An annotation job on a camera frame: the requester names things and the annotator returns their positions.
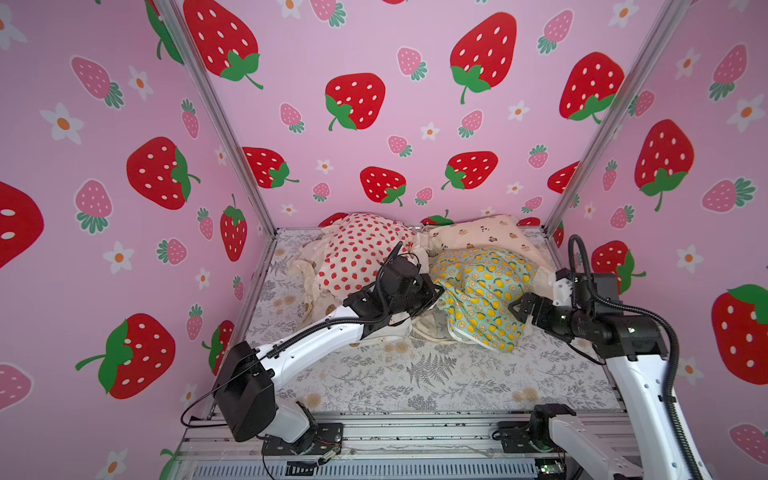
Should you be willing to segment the strawberry print pillow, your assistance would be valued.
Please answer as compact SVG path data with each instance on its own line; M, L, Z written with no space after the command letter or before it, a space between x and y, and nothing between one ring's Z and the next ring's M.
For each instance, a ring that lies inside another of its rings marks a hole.
M376 279L392 250L418 257L428 271L428 237L400 221L372 213L349 214L322 230L330 244L319 272L320 287L342 301Z

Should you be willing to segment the lemon print pillow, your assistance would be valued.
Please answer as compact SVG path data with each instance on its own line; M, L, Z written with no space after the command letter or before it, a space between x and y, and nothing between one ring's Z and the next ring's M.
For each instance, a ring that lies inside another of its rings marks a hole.
M534 291L537 263L510 250L476 247L440 253L429 273L444 289L437 308L453 339L497 352L515 350L526 322L509 305Z

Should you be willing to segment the cream large-bear print pillow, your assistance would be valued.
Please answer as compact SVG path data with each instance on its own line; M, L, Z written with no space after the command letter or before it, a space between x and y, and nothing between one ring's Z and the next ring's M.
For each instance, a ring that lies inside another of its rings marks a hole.
M320 287L319 272L329 244L329 236L321 235L318 239L303 245L293 261L292 267L300 273L304 290L305 310L297 326L298 330L321 320L340 305L339 300Z

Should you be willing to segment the cream bear print pillow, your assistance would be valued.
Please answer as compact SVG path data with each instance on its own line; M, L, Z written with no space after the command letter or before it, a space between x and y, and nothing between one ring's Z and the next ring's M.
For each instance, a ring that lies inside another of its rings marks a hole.
M544 267L554 271L554 264L537 244L517 225L518 220L509 215L494 215L474 221L462 222L432 228L429 233L427 252L430 257L445 250L498 247L522 254Z

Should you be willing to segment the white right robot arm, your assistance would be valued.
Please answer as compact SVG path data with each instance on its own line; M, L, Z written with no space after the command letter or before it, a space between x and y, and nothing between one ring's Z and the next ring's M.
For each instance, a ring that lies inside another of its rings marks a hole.
M709 478L674 392L679 346L652 314L621 302L614 275L562 269L551 297L525 293L508 309L565 343L592 344L624 403L641 463L626 460L564 404L534 408L526 432L533 447L569 455L594 479Z

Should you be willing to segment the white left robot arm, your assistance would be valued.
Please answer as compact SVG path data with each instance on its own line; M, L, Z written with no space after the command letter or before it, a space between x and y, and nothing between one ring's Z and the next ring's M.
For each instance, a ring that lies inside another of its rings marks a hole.
M317 422L300 402L279 402L278 391L331 353L402 326L435 305L444 288L420 269L408 256L392 254L374 281L317 322L271 344L243 341L231 347L212 394L233 439L269 436L307 449Z

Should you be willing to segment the floral grey table mat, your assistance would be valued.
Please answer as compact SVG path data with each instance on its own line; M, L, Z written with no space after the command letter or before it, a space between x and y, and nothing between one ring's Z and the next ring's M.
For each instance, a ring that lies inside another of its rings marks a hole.
M277 393L313 412L435 413L529 410L564 403L616 410L604 370L532 330L511 353L409 336L338 350Z

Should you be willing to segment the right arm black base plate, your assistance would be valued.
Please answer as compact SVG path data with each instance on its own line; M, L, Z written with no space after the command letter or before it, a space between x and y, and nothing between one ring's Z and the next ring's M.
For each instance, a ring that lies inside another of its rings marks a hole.
M532 436L528 422L502 421L492 432L491 438L501 443L505 453L550 453L553 447Z

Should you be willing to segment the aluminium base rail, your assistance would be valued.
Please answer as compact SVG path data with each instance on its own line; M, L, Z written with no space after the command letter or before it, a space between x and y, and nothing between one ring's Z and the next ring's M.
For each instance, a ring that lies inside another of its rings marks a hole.
M236 442L229 431L202 422L187 433L172 463L172 479L586 479L569 454L503 448L497 429L525 422L525 412L341 414L341 437L319 455L276 455L255 438Z

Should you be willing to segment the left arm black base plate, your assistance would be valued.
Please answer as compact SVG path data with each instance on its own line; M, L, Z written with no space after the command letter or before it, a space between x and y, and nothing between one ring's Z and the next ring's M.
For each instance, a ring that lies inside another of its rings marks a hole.
M261 448L265 456L323 456L341 451L344 424L339 422L311 425L297 441L286 442L267 436Z

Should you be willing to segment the right aluminium frame post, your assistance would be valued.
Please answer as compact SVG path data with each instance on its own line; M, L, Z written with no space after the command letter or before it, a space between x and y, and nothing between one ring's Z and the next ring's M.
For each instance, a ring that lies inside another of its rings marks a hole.
M625 81L620 87L616 99L602 119L602 123L598 126L580 158L579 166L568 183L565 192L542 227L542 231L548 239L554 237L554 232L564 219L569 206L589 180L595 164L609 146L615 130L622 123L630 101L652 73L665 47L685 16L689 5L690 2L684 0L666 1L663 4L644 43L638 50L631 67L626 73Z

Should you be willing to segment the aluminium frame post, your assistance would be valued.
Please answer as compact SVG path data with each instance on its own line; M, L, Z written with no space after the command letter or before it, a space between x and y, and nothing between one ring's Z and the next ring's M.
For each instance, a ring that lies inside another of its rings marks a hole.
M270 239L274 239L277 236L274 223L259 194L259 187L252 177L250 167L242 151L241 145L237 141L222 104L213 88L208 76L208 71L195 47L190 31L183 19L181 7L176 1L169 0L157 1L157 7L164 17L165 24L172 40L176 44L192 81L208 111L211 121L221 140L221 144L229 155L233 169L236 172L251 205L258 214L265 234Z
M663 4L644 43L638 50L631 67L626 73L625 81L620 87L616 99L602 119L602 123L598 126L580 158L579 166L568 183L565 192L542 227L542 231L548 239L554 237L554 232L564 219L569 206L589 180L595 164L609 146L615 130L622 123L630 101L652 73L665 47L685 16L689 5L690 2L684 0L666 1Z

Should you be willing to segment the left aluminium frame post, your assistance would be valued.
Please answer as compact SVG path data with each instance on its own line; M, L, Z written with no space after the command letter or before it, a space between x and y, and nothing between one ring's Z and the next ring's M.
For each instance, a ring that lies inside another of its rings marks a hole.
M213 88L208 76L208 71L195 47L190 31L183 19L181 7L176 1L169 0L157 1L157 7L164 17L165 24L172 40L176 44L192 81L208 111L211 121L221 140L221 144L229 155L233 169L236 172L251 205L258 214L265 234L270 239L274 239L277 236L274 223L259 194L259 187L252 177L250 167L242 151L241 145L237 141L222 104Z

